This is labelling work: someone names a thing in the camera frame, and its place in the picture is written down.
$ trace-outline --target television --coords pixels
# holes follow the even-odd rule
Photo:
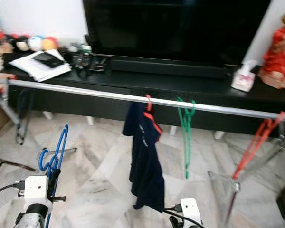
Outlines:
[[[185,66],[189,71],[241,65],[270,0],[83,3],[94,53],[114,56],[113,61],[122,63],[116,67],[120,70],[143,71],[149,66],[148,71],[154,68],[160,73],[165,65]],[[129,67],[133,62],[142,65]]]

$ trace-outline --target dark blue garment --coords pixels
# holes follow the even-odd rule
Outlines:
[[[159,212],[164,209],[165,184],[155,143],[162,133],[153,115],[141,103],[131,103],[123,134],[133,137],[131,192],[137,196],[135,209],[143,205]]]

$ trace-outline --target marble floor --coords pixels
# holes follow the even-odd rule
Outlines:
[[[37,169],[41,148],[54,150],[65,124],[69,125],[66,147],[76,147],[77,151],[64,156],[56,195],[66,195],[67,201],[54,204],[51,228],[172,227],[169,215],[146,206],[140,210],[133,208],[136,198],[130,192],[128,180],[132,138],[121,134],[123,122],[96,119],[94,126],[89,126],[84,116],[55,114],[53,120],[46,120],[42,113],[34,112],[23,146],[14,142],[12,123],[3,127],[0,157]],[[207,172],[231,175],[252,136],[226,133],[218,141],[213,132],[192,128],[190,176],[186,180],[181,130],[171,136],[168,126],[162,129],[156,147],[165,179],[165,207],[194,197],[205,227],[217,228],[216,201]],[[266,142],[256,159],[270,146],[271,142]],[[0,169],[0,187],[33,174],[42,172],[4,165]],[[232,213],[232,227],[285,228],[275,201],[284,185],[285,152],[242,184]],[[23,201],[14,189],[0,194],[0,228],[14,226],[18,213],[23,211]]]

